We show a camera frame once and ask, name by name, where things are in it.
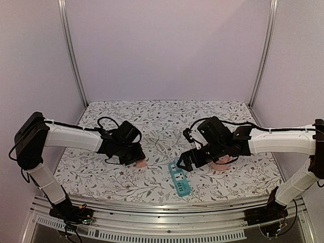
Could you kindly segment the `small pink charger plug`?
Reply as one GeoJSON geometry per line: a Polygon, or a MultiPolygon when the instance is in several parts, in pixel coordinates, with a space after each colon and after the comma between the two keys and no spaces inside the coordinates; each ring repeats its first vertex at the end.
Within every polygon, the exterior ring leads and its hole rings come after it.
{"type": "Polygon", "coordinates": [[[144,168],[146,167],[146,160],[142,159],[142,160],[138,160],[136,161],[136,168],[144,168]]]}

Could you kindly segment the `teal power strip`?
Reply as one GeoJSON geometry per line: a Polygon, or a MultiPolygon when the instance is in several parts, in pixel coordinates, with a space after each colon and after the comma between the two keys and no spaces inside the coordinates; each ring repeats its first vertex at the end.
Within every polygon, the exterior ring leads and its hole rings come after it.
{"type": "Polygon", "coordinates": [[[182,169],[175,162],[169,163],[169,172],[179,197],[190,195],[190,186],[182,169]]]}

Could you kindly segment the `pink cube socket adapter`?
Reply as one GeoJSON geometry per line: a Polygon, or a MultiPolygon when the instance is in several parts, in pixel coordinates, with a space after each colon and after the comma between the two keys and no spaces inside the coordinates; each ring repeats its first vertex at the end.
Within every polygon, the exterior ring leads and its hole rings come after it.
{"type": "Polygon", "coordinates": [[[231,164],[232,160],[233,160],[233,157],[226,155],[226,156],[219,158],[215,163],[216,164],[231,164]]]}

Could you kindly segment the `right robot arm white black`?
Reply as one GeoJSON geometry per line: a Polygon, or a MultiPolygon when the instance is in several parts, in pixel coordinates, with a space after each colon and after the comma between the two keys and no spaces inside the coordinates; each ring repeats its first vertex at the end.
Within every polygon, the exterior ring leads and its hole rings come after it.
{"type": "Polygon", "coordinates": [[[192,128],[183,135],[196,147],[180,155],[177,167],[191,172],[210,162],[216,163],[221,157],[237,159],[259,153],[300,153],[309,156],[288,181],[272,190],[267,205],[262,209],[262,217],[272,221],[287,205],[313,184],[323,179],[323,119],[313,124],[296,128],[262,128],[251,122],[237,124],[234,132],[227,127],[228,122],[215,116],[199,119],[196,137],[192,128]]]}

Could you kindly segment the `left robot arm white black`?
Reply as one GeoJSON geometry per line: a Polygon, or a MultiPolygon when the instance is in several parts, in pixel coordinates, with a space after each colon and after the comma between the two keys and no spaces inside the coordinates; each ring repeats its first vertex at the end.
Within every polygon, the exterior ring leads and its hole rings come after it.
{"type": "Polygon", "coordinates": [[[34,112],[14,137],[9,159],[15,161],[28,180],[36,183],[56,212],[65,220],[75,216],[75,208],[61,185],[43,161],[45,147],[83,149],[108,158],[118,157],[121,165],[145,160],[140,141],[141,132],[130,122],[124,121],[115,129],[106,130],[101,124],[94,128],[80,127],[46,119],[41,112],[34,112]]]}

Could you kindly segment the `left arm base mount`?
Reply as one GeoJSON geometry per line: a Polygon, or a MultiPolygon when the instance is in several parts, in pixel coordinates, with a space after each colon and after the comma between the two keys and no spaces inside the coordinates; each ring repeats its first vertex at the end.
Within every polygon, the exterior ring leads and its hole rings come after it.
{"type": "Polygon", "coordinates": [[[62,202],[57,204],[51,202],[50,216],[62,219],[71,224],[90,224],[94,218],[94,210],[88,208],[87,204],[74,205],[69,196],[66,195],[62,202]]]}

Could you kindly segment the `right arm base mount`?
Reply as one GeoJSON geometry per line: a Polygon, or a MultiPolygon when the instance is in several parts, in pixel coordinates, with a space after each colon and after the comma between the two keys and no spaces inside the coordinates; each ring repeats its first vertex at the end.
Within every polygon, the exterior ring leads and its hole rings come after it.
{"type": "Polygon", "coordinates": [[[278,186],[271,191],[265,206],[244,211],[244,220],[249,226],[276,220],[276,223],[260,227],[261,233],[267,238],[277,237],[279,235],[286,222],[286,216],[288,216],[287,207],[275,202],[277,190],[278,186]]]}

